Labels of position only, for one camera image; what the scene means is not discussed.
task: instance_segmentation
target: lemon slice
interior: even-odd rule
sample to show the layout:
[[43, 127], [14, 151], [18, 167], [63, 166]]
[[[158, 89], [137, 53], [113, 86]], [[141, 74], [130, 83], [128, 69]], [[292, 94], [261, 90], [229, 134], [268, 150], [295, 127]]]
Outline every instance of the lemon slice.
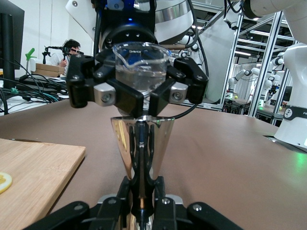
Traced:
[[12, 177], [5, 172], [0, 172], [0, 194], [7, 190], [12, 184]]

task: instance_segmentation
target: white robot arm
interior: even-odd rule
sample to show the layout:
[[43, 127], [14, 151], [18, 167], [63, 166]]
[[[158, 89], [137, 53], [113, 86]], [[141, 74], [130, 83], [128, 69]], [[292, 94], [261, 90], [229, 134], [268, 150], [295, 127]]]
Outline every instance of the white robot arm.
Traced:
[[251, 70], [241, 70], [238, 74], [236, 74], [233, 78], [230, 78], [228, 80], [228, 84], [229, 84], [229, 89], [228, 92], [226, 94], [226, 98], [232, 99], [233, 94], [234, 94], [234, 89], [235, 89], [235, 84], [238, 83], [238, 81], [244, 77], [244, 76], [251, 76], [251, 75], [259, 75], [259, 69], [258, 68], [252, 68]]
[[307, 149], [307, 0], [246, 0], [244, 13], [255, 18], [283, 11], [295, 40], [287, 48], [284, 64], [290, 70], [293, 88], [283, 121], [275, 134], [281, 141]]
[[[108, 8], [122, 10], [122, 0], [108, 0]], [[136, 0], [134, 7], [142, 11], [149, 10], [148, 0]], [[67, 12], [94, 40], [96, 12], [91, 0], [69, 0]], [[192, 26], [193, 17], [187, 0], [158, 0], [155, 10], [155, 33], [158, 43], [179, 41]]]
[[263, 85], [263, 88], [262, 88], [262, 91], [261, 91], [261, 95], [260, 95], [260, 99], [259, 99], [259, 106], [260, 107], [264, 106], [264, 103], [267, 99], [268, 92], [272, 89], [272, 87], [276, 89], [276, 87], [280, 86], [280, 85], [278, 85], [279, 80], [280, 80], [280, 76], [279, 75], [272, 75], [272, 73], [273, 73], [273, 69], [275, 67], [283, 64], [283, 55], [284, 55], [284, 52], [279, 53], [276, 58], [274, 58], [272, 61], [270, 61], [269, 69], [268, 69], [268, 72], [267, 72], [266, 77], [265, 77], [266, 80], [264, 82], [264, 85]]

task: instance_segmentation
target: white shirt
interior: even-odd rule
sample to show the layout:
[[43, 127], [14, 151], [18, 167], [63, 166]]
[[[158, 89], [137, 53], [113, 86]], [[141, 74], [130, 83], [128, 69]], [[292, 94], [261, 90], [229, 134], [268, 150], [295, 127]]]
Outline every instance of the white shirt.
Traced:
[[[63, 60], [64, 58], [64, 55], [63, 53], [54, 53], [52, 54], [51, 58], [50, 58], [50, 64], [52, 66], [57, 66], [61, 63], [61, 61]], [[67, 74], [67, 71], [68, 71], [68, 65], [69, 65], [69, 60], [70, 58], [68, 56], [65, 57], [65, 60], [67, 60], [67, 65], [64, 67], [65, 70], [64, 70], [64, 75]]]

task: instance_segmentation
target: computer screen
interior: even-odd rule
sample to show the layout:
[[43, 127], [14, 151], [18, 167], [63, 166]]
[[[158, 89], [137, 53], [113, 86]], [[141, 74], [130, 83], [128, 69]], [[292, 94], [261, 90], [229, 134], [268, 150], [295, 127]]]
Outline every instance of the computer screen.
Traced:
[[285, 102], [290, 101], [291, 92], [292, 92], [292, 86], [286, 86], [283, 94], [283, 101]]
[[[8, 14], [13, 17], [13, 48], [14, 59], [20, 63], [21, 51], [24, 33], [24, 10], [20, 9], [8, 0], [0, 0], [0, 13]], [[3, 47], [2, 43], [3, 29], [0, 24], [0, 69], [3, 69]], [[14, 65], [14, 69], [20, 69], [18, 65]]]

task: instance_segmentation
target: clear liquid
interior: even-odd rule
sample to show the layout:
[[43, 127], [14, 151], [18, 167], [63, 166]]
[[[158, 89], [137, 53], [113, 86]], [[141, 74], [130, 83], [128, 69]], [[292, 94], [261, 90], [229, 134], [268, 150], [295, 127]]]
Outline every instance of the clear liquid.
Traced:
[[151, 67], [141, 70], [130, 70], [116, 66], [116, 79], [147, 96], [165, 81], [165, 71], [152, 71]]

